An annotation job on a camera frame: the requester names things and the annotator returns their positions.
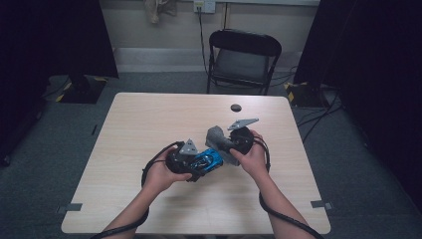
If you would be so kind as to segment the black folding chair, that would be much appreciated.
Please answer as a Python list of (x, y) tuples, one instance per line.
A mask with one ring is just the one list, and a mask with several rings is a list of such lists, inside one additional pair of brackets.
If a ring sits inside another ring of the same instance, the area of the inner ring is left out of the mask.
[(235, 29), (222, 29), (209, 37), (207, 93), (211, 83), (246, 86), (268, 93), (282, 53), (281, 43), (272, 36)]

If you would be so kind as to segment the grey terry cloth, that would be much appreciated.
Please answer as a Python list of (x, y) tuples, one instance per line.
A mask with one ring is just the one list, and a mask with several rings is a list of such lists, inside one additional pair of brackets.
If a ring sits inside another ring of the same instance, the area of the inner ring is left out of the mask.
[(240, 165), (239, 160), (230, 152), (235, 144), (224, 135), (220, 126), (215, 125), (207, 130), (205, 145), (216, 150), (224, 162), (235, 166)]

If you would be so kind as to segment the beige hanging cloth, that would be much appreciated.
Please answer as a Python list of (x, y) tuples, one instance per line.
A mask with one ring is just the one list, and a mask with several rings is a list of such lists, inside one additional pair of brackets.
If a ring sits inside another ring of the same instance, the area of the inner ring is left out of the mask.
[(148, 20), (152, 24), (159, 22), (160, 14), (175, 16), (177, 14), (176, 0), (143, 0)]

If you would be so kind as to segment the blue toy car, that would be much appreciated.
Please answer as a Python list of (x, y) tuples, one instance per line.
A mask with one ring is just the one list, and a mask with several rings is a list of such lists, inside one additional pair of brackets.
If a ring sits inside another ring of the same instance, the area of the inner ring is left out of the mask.
[(197, 154), (190, 167), (201, 174), (205, 175), (214, 169), (223, 165), (223, 159), (219, 152), (213, 148), (208, 148), (203, 152)]

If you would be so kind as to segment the person's right hand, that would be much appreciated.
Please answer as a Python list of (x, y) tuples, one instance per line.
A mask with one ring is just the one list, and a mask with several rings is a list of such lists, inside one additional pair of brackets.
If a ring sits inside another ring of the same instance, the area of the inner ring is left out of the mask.
[(253, 143), (248, 153), (231, 148), (231, 154), (240, 162), (242, 168), (255, 180), (256, 183), (263, 182), (270, 177), (266, 168), (265, 149), (263, 137), (256, 131), (251, 130), (256, 142)]

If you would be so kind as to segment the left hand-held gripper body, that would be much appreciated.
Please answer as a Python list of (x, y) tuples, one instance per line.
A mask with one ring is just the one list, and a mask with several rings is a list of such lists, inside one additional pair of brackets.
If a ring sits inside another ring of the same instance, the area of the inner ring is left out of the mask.
[(191, 138), (186, 141), (177, 141), (170, 146), (165, 163), (174, 173), (196, 174), (197, 171), (193, 168), (193, 162), (197, 154), (198, 149)]

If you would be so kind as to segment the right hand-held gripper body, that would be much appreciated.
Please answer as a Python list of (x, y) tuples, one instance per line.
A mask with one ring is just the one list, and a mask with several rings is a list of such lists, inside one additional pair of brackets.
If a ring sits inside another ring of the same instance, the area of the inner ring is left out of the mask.
[(254, 142), (254, 136), (248, 129), (248, 125), (257, 121), (258, 119), (236, 119), (228, 127), (229, 138), (234, 143), (234, 148), (242, 154), (247, 154)]

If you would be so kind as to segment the person's left hand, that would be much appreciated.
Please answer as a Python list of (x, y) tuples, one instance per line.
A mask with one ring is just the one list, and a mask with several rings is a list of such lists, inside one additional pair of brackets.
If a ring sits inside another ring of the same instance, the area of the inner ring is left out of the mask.
[(152, 164), (146, 174), (146, 179), (141, 191), (148, 195), (157, 196), (168, 189), (174, 182), (186, 181), (191, 177), (190, 173), (178, 174), (167, 168), (165, 159), (167, 154), (173, 152), (174, 147), (163, 152)]

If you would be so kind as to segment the black curtain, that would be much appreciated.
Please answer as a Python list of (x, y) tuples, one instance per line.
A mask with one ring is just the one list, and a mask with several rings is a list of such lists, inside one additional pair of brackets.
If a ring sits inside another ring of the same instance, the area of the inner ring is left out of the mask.
[(0, 0), (0, 166), (60, 75), (118, 77), (100, 0)]
[(422, 212), (422, 0), (319, 0), (295, 81), (339, 89)]

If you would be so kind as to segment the grey tape strip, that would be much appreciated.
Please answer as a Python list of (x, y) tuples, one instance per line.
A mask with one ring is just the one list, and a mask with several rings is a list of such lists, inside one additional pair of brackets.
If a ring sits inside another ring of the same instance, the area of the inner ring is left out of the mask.
[(312, 208), (324, 208), (325, 210), (332, 210), (333, 205), (330, 202), (324, 202), (323, 200), (311, 201)]
[(56, 212), (58, 214), (66, 214), (68, 211), (80, 211), (82, 209), (82, 206), (82, 203), (69, 203), (66, 205), (59, 206)]

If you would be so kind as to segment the white wall socket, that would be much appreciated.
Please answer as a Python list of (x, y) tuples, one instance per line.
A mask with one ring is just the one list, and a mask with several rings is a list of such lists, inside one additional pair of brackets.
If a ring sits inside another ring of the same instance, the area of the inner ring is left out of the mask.
[(216, 2), (214, 0), (194, 0), (193, 10), (197, 13), (214, 14)]

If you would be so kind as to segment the black stand base striped tape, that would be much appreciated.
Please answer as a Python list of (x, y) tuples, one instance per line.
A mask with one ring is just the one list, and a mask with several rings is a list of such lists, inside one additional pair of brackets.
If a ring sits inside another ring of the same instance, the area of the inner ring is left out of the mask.
[(321, 88), (315, 88), (308, 83), (284, 84), (287, 98), (293, 107), (327, 108), (328, 102)]
[(107, 80), (101, 77), (69, 75), (70, 82), (65, 85), (56, 101), (64, 104), (95, 104)]

